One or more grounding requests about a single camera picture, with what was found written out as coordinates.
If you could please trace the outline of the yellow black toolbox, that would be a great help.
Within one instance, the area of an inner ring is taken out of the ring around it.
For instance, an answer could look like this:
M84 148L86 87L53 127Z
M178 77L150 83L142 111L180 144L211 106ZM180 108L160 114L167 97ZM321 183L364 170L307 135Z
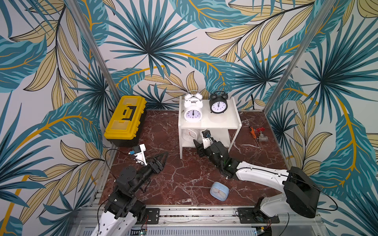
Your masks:
M142 96L122 96L105 130L105 138L116 147L136 146L146 117L146 104Z

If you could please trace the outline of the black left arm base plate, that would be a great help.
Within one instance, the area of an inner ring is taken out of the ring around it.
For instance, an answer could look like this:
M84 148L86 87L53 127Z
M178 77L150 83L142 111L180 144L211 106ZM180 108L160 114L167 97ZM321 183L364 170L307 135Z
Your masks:
M157 225L160 218L160 208L147 208L138 224Z

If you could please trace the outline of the orange handled screwdriver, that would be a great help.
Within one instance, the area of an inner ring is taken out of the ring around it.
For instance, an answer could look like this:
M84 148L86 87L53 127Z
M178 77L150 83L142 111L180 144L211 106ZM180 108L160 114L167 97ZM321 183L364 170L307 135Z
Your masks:
M259 142L258 142L258 138L257 138L256 132L255 132L255 130L253 129L252 126L249 127L249 131L250 131L252 137L254 138L254 140L255 140L255 142L256 142L258 148L261 149L261 147L260 147L260 145L259 145Z

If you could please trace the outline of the aluminium corner post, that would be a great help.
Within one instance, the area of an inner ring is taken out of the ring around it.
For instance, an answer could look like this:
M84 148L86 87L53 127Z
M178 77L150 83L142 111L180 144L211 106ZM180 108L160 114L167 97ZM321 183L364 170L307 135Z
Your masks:
M92 51L94 59L96 60L97 65L100 67L100 70L102 74L104 75L104 78L111 92L113 93L116 102L119 102L121 99L121 96L116 88L116 85L111 76L111 73L100 53L100 50L97 46L95 38L90 30L90 27L87 24L86 19L79 7L79 4L77 3L77 1L74 1L74 0L67 0L66 3L67 3L67 6L70 8L70 11L74 17L74 20L76 21L80 30L82 31L83 36L88 43L89 49Z
M263 110L265 115L268 115L269 112L273 111L272 107L273 107L274 101L280 95L280 92L285 86L286 82L288 81L289 76L292 74L292 71L296 67L301 56L305 53L309 44L311 43L313 38L316 36L319 28L321 27L323 21L327 17L329 11L333 8L335 2L336 2L335 0L325 1L324 4L321 6L318 15L314 17L314 22L310 25L308 32L304 35L303 40L298 45L298 49L293 55L287 69L285 70L281 80L276 85L275 90L272 92L270 99Z

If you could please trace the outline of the aluminium left corner post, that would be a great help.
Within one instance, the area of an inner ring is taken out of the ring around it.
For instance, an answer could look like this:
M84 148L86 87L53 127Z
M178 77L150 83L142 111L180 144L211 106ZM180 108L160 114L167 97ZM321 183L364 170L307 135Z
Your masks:
M100 70L102 74L104 75L104 78L111 92L113 93L116 102L119 102L121 99L121 96L116 88L116 85L111 76L111 73L100 53L100 50L97 46L95 38L90 30L90 27L87 24L86 19L79 7L79 4L77 3L77 1L74 1L74 0L67 0L66 3L67 3L67 6L70 8L70 11L74 17L74 20L76 21L80 30L82 31L83 36L88 43L89 49L92 51L94 59L96 60L97 65L100 67Z

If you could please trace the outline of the white twin-bell alarm clock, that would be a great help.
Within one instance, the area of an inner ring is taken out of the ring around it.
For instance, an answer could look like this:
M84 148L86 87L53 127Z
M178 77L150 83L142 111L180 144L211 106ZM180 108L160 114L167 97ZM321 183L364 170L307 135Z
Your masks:
M203 96L198 90L190 90L188 94L185 95L184 99L189 101L190 99L195 98L197 100L202 100Z

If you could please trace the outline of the steel valve red handwheel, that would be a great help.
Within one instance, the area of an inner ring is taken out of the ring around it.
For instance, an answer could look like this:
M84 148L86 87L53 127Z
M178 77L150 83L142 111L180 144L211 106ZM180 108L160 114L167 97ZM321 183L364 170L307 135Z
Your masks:
M265 131L265 128L263 128L263 127L256 129L256 132L258 133L258 140L260 142L267 142L268 141L268 137L266 135L264 135L264 131Z

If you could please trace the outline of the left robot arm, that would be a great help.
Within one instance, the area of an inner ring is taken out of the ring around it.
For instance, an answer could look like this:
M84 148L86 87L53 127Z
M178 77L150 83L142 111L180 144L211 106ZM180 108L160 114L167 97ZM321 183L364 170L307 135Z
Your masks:
M144 221L146 205L137 199L136 193L153 175L163 171L168 156L168 152L163 152L151 157L147 165L140 169L128 166L121 171L104 212L97 218L93 236L125 236L136 223Z

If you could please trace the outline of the green circuit board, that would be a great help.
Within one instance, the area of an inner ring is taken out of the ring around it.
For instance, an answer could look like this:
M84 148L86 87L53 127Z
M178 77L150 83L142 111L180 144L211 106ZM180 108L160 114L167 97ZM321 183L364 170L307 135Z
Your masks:
M147 229L131 229L130 230L130 236L146 236L147 235Z

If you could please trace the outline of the light blue square alarm clock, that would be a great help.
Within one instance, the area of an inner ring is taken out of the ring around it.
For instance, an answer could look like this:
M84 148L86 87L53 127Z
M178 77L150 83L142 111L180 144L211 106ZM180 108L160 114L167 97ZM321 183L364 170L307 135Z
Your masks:
M219 201L224 202L229 195L229 188L220 182L214 182L210 188L210 194Z

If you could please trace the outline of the aluminium right corner post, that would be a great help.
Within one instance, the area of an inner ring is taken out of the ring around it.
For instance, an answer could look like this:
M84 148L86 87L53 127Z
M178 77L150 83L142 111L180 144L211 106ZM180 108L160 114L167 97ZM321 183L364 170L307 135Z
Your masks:
M265 115L268 115L269 112L273 111L272 107L273 107L274 101L280 95L280 92L285 86L286 82L288 81L289 76L292 74L292 71L296 67L301 56L305 53L309 44L311 43L313 38L316 36L319 28L321 27L323 21L327 17L329 11L333 8L335 2L336 2L335 0L325 1L324 4L321 6L318 15L314 17L314 22L310 25L308 32L304 35L303 40L298 45L298 49L293 55L287 69L285 70L281 80L276 85L275 90L272 92L270 99L263 110Z

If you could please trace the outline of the white two-tier shelf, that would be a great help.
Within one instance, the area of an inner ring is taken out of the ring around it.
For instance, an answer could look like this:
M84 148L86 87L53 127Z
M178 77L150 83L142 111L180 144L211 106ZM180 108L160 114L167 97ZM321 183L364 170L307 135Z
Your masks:
M194 148L195 144L192 140L184 139L183 132L185 130L196 130L199 132L197 141L202 142L201 131L208 129L212 137L223 143L228 151L231 150L237 135L239 134L242 123L237 110L236 102L233 97L228 101L228 108L222 114L214 114L210 111L209 100L203 101L202 119L195 123L185 120L184 97L179 97L179 117L178 117L178 132L179 132L179 149L180 158L183 158L183 148Z

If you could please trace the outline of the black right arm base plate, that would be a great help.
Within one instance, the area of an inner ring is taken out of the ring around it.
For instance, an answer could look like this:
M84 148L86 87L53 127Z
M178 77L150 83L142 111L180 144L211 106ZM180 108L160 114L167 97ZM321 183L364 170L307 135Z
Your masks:
M253 207L237 208L235 214L241 224L277 224L280 223L278 216L269 217Z

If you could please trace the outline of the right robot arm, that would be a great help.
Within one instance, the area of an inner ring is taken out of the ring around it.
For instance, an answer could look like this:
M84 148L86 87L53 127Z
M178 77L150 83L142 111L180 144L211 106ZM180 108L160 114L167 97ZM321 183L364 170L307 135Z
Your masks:
M239 161L229 156L219 141L194 141L200 157L207 157L218 171L228 179L253 182L279 191L273 197L260 197L254 213L261 217L274 217L281 213L295 212L314 218L320 197L317 185L300 168L271 169Z

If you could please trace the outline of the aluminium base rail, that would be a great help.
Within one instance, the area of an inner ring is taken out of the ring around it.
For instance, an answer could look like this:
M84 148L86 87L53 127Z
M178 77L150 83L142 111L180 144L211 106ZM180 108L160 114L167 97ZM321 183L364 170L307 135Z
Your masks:
M259 223L242 224L237 206L156 205L157 224L147 223L149 236L249 236ZM309 219L296 213L279 214L279 223L268 223L274 236L326 236L321 217Z

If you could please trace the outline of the cream square alarm clock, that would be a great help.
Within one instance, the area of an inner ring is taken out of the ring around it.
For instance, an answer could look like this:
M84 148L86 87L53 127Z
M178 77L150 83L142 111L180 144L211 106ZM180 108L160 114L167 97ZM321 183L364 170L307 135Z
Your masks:
M183 129L182 138L187 142L193 142L193 140L197 140L198 138L198 131L194 129Z

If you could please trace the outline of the black twin-bell alarm clock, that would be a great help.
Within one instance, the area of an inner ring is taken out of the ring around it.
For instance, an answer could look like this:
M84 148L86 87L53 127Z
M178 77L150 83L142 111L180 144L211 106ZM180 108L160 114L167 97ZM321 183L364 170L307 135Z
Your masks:
M227 108L228 94L224 90L216 90L209 97L210 112L222 114Z

